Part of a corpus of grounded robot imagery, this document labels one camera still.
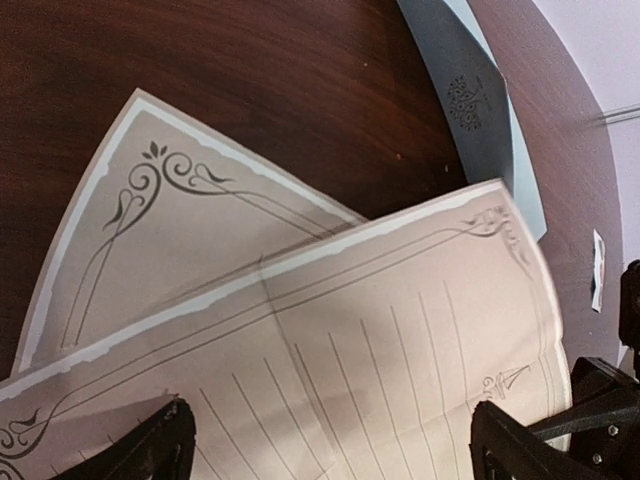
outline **ruled line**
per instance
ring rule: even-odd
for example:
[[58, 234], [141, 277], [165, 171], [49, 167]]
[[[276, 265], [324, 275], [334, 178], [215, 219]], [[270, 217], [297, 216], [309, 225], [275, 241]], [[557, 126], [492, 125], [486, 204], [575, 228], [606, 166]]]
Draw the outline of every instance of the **ruled line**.
[[460, 330], [458, 328], [458, 318], [456, 317], [456, 311], [453, 308], [453, 301], [451, 300], [451, 292], [449, 292], [449, 285], [446, 281], [444, 284], [444, 291], [447, 294], [447, 302], [449, 303], [449, 310], [451, 311], [451, 318], [453, 319], [453, 327], [456, 331], [456, 340], [458, 341], [458, 353], [460, 354], [460, 362], [462, 363], [462, 379], [464, 381], [464, 403], [469, 411], [469, 416], [473, 417], [473, 411], [469, 405], [469, 386], [467, 385], [467, 367], [464, 361], [464, 352], [462, 350], [462, 340], [460, 339]]
[[331, 332], [327, 332], [329, 336], [329, 341], [331, 342], [331, 347], [333, 348], [333, 353], [336, 356], [336, 360], [338, 361], [338, 366], [340, 367], [340, 373], [342, 373], [342, 378], [344, 379], [344, 383], [347, 385], [347, 390], [349, 390], [349, 396], [351, 397], [351, 402], [353, 403], [354, 408], [356, 409], [356, 414], [358, 415], [358, 420], [360, 420], [360, 425], [362, 426], [362, 431], [364, 432], [364, 436], [367, 439], [367, 443], [369, 444], [369, 449], [373, 454], [373, 458], [376, 461], [376, 465], [378, 466], [378, 470], [380, 471], [380, 475], [384, 480], [387, 480], [384, 471], [382, 470], [382, 465], [380, 465], [380, 460], [378, 460], [378, 455], [376, 455], [376, 451], [373, 448], [373, 443], [371, 442], [371, 437], [369, 436], [369, 431], [364, 424], [364, 420], [362, 419], [362, 413], [360, 412], [360, 407], [358, 407], [358, 403], [356, 402], [356, 397], [353, 394], [353, 390], [351, 389], [351, 385], [349, 384], [349, 379], [347, 378], [347, 374], [344, 371], [344, 366], [342, 365], [342, 360], [340, 360], [340, 355], [338, 354], [338, 349], [336, 348], [336, 344], [333, 341], [333, 336]]
[[422, 308], [422, 318], [424, 319], [424, 324], [427, 327], [429, 343], [431, 344], [431, 353], [433, 354], [433, 361], [436, 367], [436, 375], [438, 377], [438, 386], [440, 390], [440, 402], [442, 403], [442, 416], [444, 417], [444, 421], [447, 424], [447, 430], [449, 431], [449, 438], [451, 438], [451, 444], [453, 445], [453, 457], [455, 458], [455, 461], [456, 461], [456, 473], [458, 475], [458, 479], [460, 479], [460, 467], [458, 466], [458, 451], [456, 449], [456, 442], [453, 439], [453, 432], [451, 431], [451, 424], [449, 423], [449, 417], [447, 417], [447, 408], [446, 408], [446, 402], [444, 399], [444, 390], [442, 387], [442, 376], [440, 375], [440, 366], [438, 365], [438, 356], [436, 355], [435, 342], [433, 341], [433, 336], [431, 334], [431, 327], [429, 326], [429, 319], [427, 318], [427, 310], [424, 307], [424, 299], [422, 298], [422, 293], [418, 293], [418, 298], [420, 299], [420, 307]]
[[202, 457], [202, 459], [204, 460], [204, 463], [206, 463], [209, 468], [211, 469], [211, 471], [213, 472], [213, 474], [216, 476], [216, 478], [218, 480], [222, 480], [222, 477], [220, 477], [220, 475], [218, 474], [218, 472], [216, 471], [215, 468], [213, 468], [213, 465], [211, 464], [211, 462], [209, 461], [209, 459], [206, 457], [206, 455], [204, 454], [204, 452], [200, 449], [200, 447], [196, 444], [196, 450], [198, 451], [198, 453], [200, 454], [200, 456]]
[[[552, 415], [552, 408], [551, 408], [551, 403], [552, 403], [552, 396], [551, 391], [549, 389], [549, 379], [547, 378], [547, 372], [545, 369], [545, 365], [543, 364], [543, 360], [542, 360], [542, 345], [544, 343], [544, 345], [546, 346], [546, 331], [544, 329], [544, 326], [542, 325], [542, 319], [540, 316], [540, 306], [538, 305], [537, 302], [537, 297], [536, 297], [536, 293], [534, 290], [534, 287], [531, 286], [530, 284], [528, 285], [529, 287], [529, 295], [531, 296], [531, 301], [533, 302], [533, 309], [536, 315], [536, 324], [538, 327], [538, 364], [540, 365], [540, 370], [542, 370], [542, 376], [544, 377], [544, 384], [547, 387], [547, 417], [550, 417]], [[553, 388], [553, 401], [555, 401], [555, 386], [553, 385], [553, 381], [551, 382], [551, 387]]]
[[260, 417], [256, 413], [255, 409], [253, 408], [253, 405], [251, 405], [251, 402], [249, 401], [249, 397], [247, 397], [247, 394], [242, 388], [242, 385], [240, 385], [240, 382], [238, 381], [238, 377], [236, 377], [235, 373], [232, 373], [231, 377], [233, 378], [233, 381], [236, 383], [238, 390], [240, 390], [240, 394], [242, 395], [242, 398], [244, 398], [244, 401], [247, 404], [247, 407], [249, 407], [249, 410], [251, 410], [251, 414], [253, 415], [253, 418], [255, 419], [258, 426], [260, 427], [260, 430], [262, 430], [262, 433], [264, 433], [264, 436], [267, 437], [267, 441], [273, 448], [273, 451], [276, 452], [276, 455], [280, 459], [280, 462], [282, 462], [282, 465], [284, 465], [284, 468], [287, 469], [287, 472], [289, 472], [289, 475], [291, 475], [291, 478], [293, 478], [294, 480], [297, 480], [296, 476], [291, 471], [291, 468], [289, 468], [289, 465], [287, 465], [287, 462], [285, 462], [284, 458], [282, 457], [282, 454], [278, 450], [278, 447], [276, 447], [276, 444], [273, 442], [271, 435], [269, 435], [269, 433], [267, 432], [267, 429], [264, 427], [264, 424], [262, 423], [262, 420], [260, 420]]
[[404, 340], [402, 339], [402, 334], [400, 333], [400, 325], [398, 324], [398, 318], [396, 317], [396, 312], [393, 309], [393, 306], [390, 306], [391, 317], [393, 318], [393, 324], [396, 327], [396, 334], [398, 335], [398, 340], [400, 340], [400, 347], [402, 348], [402, 356], [404, 358], [404, 365], [407, 368], [407, 373], [409, 374], [409, 384], [411, 385], [411, 393], [413, 394], [413, 403], [416, 406], [416, 413], [418, 414], [418, 423], [420, 424], [420, 430], [422, 431], [422, 437], [424, 438], [424, 443], [427, 445], [427, 450], [429, 451], [429, 459], [431, 460], [431, 468], [433, 469], [433, 475], [438, 478], [438, 472], [436, 471], [436, 464], [433, 459], [433, 451], [431, 450], [431, 444], [429, 443], [429, 438], [427, 437], [427, 432], [424, 430], [424, 422], [422, 421], [422, 412], [420, 411], [420, 402], [418, 401], [418, 394], [416, 393], [416, 383], [413, 379], [413, 372], [411, 371], [411, 364], [409, 363], [409, 357], [407, 355], [407, 349], [404, 347]]
[[209, 407], [209, 410], [211, 411], [213, 416], [216, 418], [216, 420], [218, 421], [218, 423], [222, 427], [222, 430], [224, 430], [224, 433], [227, 435], [227, 437], [229, 438], [229, 441], [231, 442], [233, 447], [236, 449], [236, 452], [238, 452], [238, 455], [240, 455], [242, 460], [244, 460], [244, 463], [247, 465], [247, 467], [249, 467], [249, 470], [251, 470], [251, 473], [253, 473], [253, 476], [255, 478], [257, 478], [258, 480], [260, 480], [260, 477], [258, 476], [256, 471], [254, 470], [254, 468], [251, 466], [251, 464], [249, 463], [249, 460], [247, 460], [247, 457], [245, 457], [244, 453], [242, 453], [242, 450], [240, 450], [240, 447], [238, 447], [238, 444], [236, 443], [236, 441], [231, 436], [231, 433], [229, 433], [229, 430], [227, 430], [227, 427], [222, 422], [222, 419], [220, 418], [218, 413], [213, 408], [213, 405], [209, 401], [209, 398], [207, 397], [207, 395], [204, 393], [204, 390], [202, 390], [202, 388], [199, 388], [198, 390], [200, 390], [200, 394], [202, 395], [202, 398], [204, 398], [204, 401], [207, 403], [207, 406]]
[[351, 462], [349, 461], [349, 457], [347, 457], [347, 454], [344, 451], [344, 446], [342, 445], [342, 442], [338, 438], [338, 435], [336, 434], [336, 430], [335, 430], [335, 428], [333, 426], [333, 423], [331, 423], [331, 419], [329, 418], [329, 415], [327, 414], [327, 410], [326, 410], [326, 408], [324, 406], [324, 403], [322, 403], [322, 399], [320, 398], [320, 395], [318, 394], [318, 389], [316, 388], [316, 385], [315, 385], [315, 383], [313, 381], [313, 377], [311, 377], [309, 369], [307, 368], [307, 364], [304, 361], [304, 357], [302, 356], [302, 352], [300, 352], [300, 348], [298, 347], [297, 343], [294, 343], [293, 347], [296, 349], [296, 353], [298, 354], [298, 358], [300, 359], [300, 363], [302, 365], [302, 368], [304, 369], [304, 373], [307, 376], [307, 378], [309, 379], [309, 383], [311, 384], [311, 389], [313, 390], [313, 394], [315, 395], [316, 399], [318, 400], [318, 404], [320, 404], [320, 409], [322, 410], [324, 418], [327, 420], [327, 424], [329, 425], [329, 429], [331, 430], [331, 433], [333, 434], [333, 438], [336, 440], [336, 443], [338, 444], [338, 448], [340, 449], [340, 452], [342, 453], [342, 457], [344, 458], [344, 461], [347, 464], [347, 467], [349, 468], [349, 472], [351, 472], [351, 475], [353, 476], [353, 478], [358, 480], [358, 477], [356, 476], [355, 472], [353, 471], [353, 466], [351, 465]]
[[384, 404], [387, 407], [387, 413], [389, 414], [389, 419], [391, 420], [391, 427], [393, 428], [393, 435], [396, 437], [396, 442], [398, 443], [398, 447], [400, 447], [400, 452], [402, 453], [402, 459], [404, 460], [404, 465], [407, 468], [407, 472], [409, 473], [409, 477], [413, 480], [413, 473], [411, 472], [411, 468], [409, 468], [409, 462], [407, 460], [407, 455], [404, 451], [404, 447], [402, 446], [402, 442], [398, 436], [398, 428], [396, 427], [396, 422], [393, 419], [393, 413], [391, 412], [391, 406], [389, 405], [389, 399], [387, 397], [387, 390], [384, 388], [384, 382], [382, 381], [382, 376], [380, 375], [380, 369], [378, 368], [378, 362], [373, 353], [373, 347], [371, 346], [371, 340], [369, 340], [369, 335], [367, 333], [367, 328], [364, 325], [364, 320], [360, 319], [360, 326], [362, 327], [362, 334], [367, 342], [367, 347], [369, 348], [369, 356], [371, 357], [371, 361], [373, 362], [373, 368], [376, 371], [376, 376], [378, 377], [378, 383], [380, 384], [380, 389], [382, 390], [382, 397], [384, 398]]
[[304, 431], [302, 430], [302, 427], [300, 426], [300, 423], [298, 423], [298, 420], [296, 419], [296, 416], [293, 414], [293, 410], [291, 409], [291, 406], [289, 405], [289, 402], [287, 401], [287, 397], [285, 396], [284, 392], [282, 391], [282, 387], [280, 386], [280, 383], [278, 382], [278, 379], [276, 378], [275, 373], [273, 373], [273, 369], [271, 368], [271, 365], [269, 365], [269, 361], [266, 358], [263, 358], [262, 360], [264, 361], [264, 364], [267, 367], [267, 370], [269, 371], [269, 376], [271, 377], [271, 380], [273, 380], [273, 384], [275, 385], [276, 389], [278, 390], [278, 394], [280, 395], [280, 399], [282, 400], [282, 403], [286, 407], [287, 412], [289, 412], [289, 416], [291, 417], [291, 420], [293, 420], [293, 423], [295, 424], [296, 428], [298, 429], [298, 433], [302, 437], [302, 440], [304, 441], [304, 444], [307, 446], [307, 449], [309, 450], [309, 453], [311, 453], [311, 456], [315, 460], [316, 465], [318, 466], [318, 469], [320, 470], [320, 472], [322, 472], [320, 477], [318, 477], [318, 478], [322, 478], [323, 476], [329, 477], [329, 475], [327, 474], [326, 470], [324, 469], [324, 467], [320, 463], [320, 460], [318, 460], [316, 452], [313, 450], [313, 448], [311, 448], [311, 445], [309, 444], [309, 440], [307, 439], [307, 436], [304, 434]]

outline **lined writing paper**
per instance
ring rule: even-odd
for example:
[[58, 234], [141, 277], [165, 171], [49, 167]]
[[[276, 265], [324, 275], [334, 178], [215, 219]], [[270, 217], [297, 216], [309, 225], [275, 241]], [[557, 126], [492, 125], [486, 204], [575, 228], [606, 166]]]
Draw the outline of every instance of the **lined writing paper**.
[[560, 337], [540, 252], [493, 182], [71, 350], [4, 382], [0, 411], [14, 436], [35, 415], [11, 461], [34, 479], [105, 448], [167, 394], [196, 416], [193, 478], [470, 478], [479, 400], [525, 424], [568, 407]]

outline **white wall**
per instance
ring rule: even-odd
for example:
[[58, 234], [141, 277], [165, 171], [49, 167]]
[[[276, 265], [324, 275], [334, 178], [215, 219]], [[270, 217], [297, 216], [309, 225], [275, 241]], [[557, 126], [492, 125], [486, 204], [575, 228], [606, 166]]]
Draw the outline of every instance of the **white wall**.
[[639, 0], [534, 0], [603, 110], [640, 103]]
[[[640, 103], [640, 0], [534, 0], [603, 111]], [[640, 258], [640, 119], [609, 127], [623, 259]]]

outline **dark wood surface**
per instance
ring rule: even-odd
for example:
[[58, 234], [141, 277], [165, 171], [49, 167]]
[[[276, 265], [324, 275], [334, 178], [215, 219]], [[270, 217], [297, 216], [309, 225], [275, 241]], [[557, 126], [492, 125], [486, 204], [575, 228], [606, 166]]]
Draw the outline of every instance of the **dark wood surface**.
[[[620, 214], [606, 130], [585, 123], [598, 106], [530, 0], [471, 3], [540, 182], [569, 357], [613, 358]], [[465, 184], [393, 0], [5, 0], [0, 32], [3, 376], [49, 242], [136, 87], [371, 218]], [[600, 316], [588, 298], [594, 226], [609, 262]]]

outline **decorative paper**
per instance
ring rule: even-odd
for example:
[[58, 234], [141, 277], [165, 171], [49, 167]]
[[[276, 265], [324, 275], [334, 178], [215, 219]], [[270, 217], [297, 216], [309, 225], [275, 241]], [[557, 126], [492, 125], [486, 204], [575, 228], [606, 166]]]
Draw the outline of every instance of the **decorative paper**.
[[194, 479], [471, 478], [478, 401], [524, 424], [569, 406], [561, 325], [541, 253], [485, 183], [265, 260], [2, 383], [0, 465], [48, 478], [179, 394]]
[[362, 221], [137, 91], [98, 148], [51, 245], [14, 371]]

